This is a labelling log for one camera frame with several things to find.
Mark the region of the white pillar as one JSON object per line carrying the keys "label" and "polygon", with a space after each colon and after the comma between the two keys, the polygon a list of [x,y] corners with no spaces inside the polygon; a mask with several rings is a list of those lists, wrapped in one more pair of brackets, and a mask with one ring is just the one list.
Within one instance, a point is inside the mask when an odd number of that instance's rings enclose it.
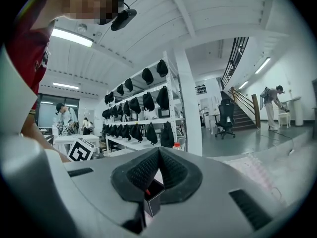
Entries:
{"label": "white pillar", "polygon": [[198,99],[195,91],[195,81],[193,79],[185,49],[175,48],[174,55],[178,68],[179,82],[183,98],[187,131],[187,151],[201,157],[203,155],[202,133]]}

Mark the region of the black box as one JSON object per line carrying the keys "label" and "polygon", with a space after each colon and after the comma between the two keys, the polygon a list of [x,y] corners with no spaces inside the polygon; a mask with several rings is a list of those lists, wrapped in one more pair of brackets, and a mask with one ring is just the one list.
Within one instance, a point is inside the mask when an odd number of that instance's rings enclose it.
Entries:
{"label": "black box", "polygon": [[154,217],[160,210],[160,195],[164,192],[164,185],[153,179],[147,189],[151,195],[144,194],[144,209],[147,214]]}

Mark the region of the white work table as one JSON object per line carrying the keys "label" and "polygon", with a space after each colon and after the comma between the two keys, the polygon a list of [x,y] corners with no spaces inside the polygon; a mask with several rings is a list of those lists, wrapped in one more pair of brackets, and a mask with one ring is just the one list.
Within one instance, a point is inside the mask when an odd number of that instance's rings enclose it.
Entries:
{"label": "white work table", "polygon": [[99,138],[93,134],[90,135],[80,135],[80,134],[74,134],[69,136],[57,136],[54,137],[53,140],[53,147],[58,150],[60,153],[67,155],[70,146],[78,139],[83,138],[86,141],[94,144],[96,147],[100,146]]}

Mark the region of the wooden staircase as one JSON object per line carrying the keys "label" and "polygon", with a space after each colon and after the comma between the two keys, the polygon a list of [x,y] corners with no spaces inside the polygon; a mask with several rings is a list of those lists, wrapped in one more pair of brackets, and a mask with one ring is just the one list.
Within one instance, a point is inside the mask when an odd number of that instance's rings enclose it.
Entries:
{"label": "wooden staircase", "polygon": [[228,91],[221,91],[221,96],[223,99],[231,100],[234,105],[233,131],[260,129],[260,110],[255,94],[249,99],[231,87]]}

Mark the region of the white pedestal stand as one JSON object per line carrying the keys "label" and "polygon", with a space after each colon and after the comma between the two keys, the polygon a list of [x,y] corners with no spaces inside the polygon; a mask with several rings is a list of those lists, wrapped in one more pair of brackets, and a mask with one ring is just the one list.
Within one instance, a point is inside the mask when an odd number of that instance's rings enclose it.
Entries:
{"label": "white pedestal stand", "polygon": [[282,104],[290,110],[291,122],[293,122],[295,126],[303,126],[304,116],[302,108],[302,98],[295,97],[285,102],[282,102]]}

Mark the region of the person's red shirt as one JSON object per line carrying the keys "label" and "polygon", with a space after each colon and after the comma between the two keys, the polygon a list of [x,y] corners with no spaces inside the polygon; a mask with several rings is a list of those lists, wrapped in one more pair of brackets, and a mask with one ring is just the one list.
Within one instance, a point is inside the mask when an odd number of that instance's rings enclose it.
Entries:
{"label": "person's red shirt", "polygon": [[5,43],[7,53],[27,86],[38,94],[40,81],[46,72],[49,59],[49,41],[55,22],[32,29],[47,0],[29,0],[19,12],[13,33]]}

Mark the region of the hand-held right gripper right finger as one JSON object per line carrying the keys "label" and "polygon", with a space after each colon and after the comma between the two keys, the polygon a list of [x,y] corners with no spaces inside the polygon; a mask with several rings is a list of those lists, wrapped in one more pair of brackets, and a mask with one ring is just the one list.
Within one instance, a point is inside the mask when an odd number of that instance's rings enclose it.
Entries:
{"label": "hand-held right gripper right finger", "polygon": [[294,208],[220,161],[172,151],[195,164],[203,179],[186,201],[163,205],[146,228],[146,238],[271,238]]}

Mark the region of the black office chair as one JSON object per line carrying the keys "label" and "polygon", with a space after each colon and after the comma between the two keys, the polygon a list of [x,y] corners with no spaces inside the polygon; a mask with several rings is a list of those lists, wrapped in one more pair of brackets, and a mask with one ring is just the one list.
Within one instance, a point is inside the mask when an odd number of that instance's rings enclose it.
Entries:
{"label": "black office chair", "polygon": [[220,114],[220,120],[216,122],[217,127],[222,127],[222,131],[217,132],[215,134],[215,137],[221,136],[221,139],[223,140],[225,138],[225,135],[232,135],[233,138],[236,137],[236,134],[231,131],[231,129],[234,126],[234,104],[232,103],[231,99],[223,99],[218,106],[219,114]]}

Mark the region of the pink checked tablecloth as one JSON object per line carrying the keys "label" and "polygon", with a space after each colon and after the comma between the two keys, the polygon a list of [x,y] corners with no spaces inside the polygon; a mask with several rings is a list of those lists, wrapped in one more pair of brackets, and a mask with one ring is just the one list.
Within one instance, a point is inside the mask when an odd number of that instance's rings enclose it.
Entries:
{"label": "pink checked tablecloth", "polygon": [[274,184],[268,171],[262,165],[262,162],[251,154],[233,160],[223,160],[223,163],[238,170],[244,176],[247,176],[255,183],[260,185],[263,189],[269,192],[275,199],[277,199],[283,206],[287,206],[281,191]]}

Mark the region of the small white chair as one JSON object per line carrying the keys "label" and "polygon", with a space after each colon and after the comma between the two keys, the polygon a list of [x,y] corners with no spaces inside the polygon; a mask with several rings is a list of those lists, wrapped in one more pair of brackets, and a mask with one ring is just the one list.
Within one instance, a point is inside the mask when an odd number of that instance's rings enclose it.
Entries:
{"label": "small white chair", "polygon": [[289,112],[278,114],[279,127],[283,127],[285,125],[287,128],[289,128],[291,126],[290,121],[291,121],[291,116]]}

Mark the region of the person's left forearm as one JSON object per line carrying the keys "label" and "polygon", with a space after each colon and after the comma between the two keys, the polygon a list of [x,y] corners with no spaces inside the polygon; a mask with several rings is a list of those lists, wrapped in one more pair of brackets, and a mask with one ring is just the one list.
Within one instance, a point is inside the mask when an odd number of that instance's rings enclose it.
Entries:
{"label": "person's left forearm", "polygon": [[51,144],[47,142],[47,140],[42,135],[40,129],[36,125],[34,116],[35,116],[35,110],[30,110],[23,124],[23,127],[21,129],[21,133],[26,137],[36,140],[44,149],[50,149],[50,150],[56,151],[64,163],[70,162],[70,160],[64,154],[57,151]]}

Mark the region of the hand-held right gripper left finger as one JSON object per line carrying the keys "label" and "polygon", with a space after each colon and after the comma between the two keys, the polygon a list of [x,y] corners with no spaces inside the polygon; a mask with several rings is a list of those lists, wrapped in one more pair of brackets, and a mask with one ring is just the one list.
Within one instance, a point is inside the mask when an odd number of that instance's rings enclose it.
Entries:
{"label": "hand-held right gripper left finger", "polygon": [[3,179],[25,238],[143,238],[143,196],[123,200],[109,161],[63,163],[55,151],[20,136],[3,138]]}

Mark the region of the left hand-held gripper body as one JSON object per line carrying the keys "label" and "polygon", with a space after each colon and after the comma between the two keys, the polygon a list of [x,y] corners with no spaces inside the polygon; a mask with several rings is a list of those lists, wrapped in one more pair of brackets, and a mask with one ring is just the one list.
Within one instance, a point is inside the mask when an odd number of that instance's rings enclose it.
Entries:
{"label": "left hand-held gripper body", "polygon": [[96,146],[84,138],[78,138],[71,145],[67,158],[72,162],[87,161],[92,158]]}

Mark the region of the black balcony railing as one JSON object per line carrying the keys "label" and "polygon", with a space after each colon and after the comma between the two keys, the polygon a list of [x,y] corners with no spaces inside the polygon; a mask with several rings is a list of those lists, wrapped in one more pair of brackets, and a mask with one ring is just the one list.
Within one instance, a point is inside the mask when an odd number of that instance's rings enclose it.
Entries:
{"label": "black balcony railing", "polygon": [[229,56],[229,60],[224,71],[224,74],[221,78],[221,87],[224,90],[227,86],[229,80],[234,74],[245,50],[245,47],[248,43],[249,37],[236,37],[233,40],[233,45],[231,49],[231,53]]}

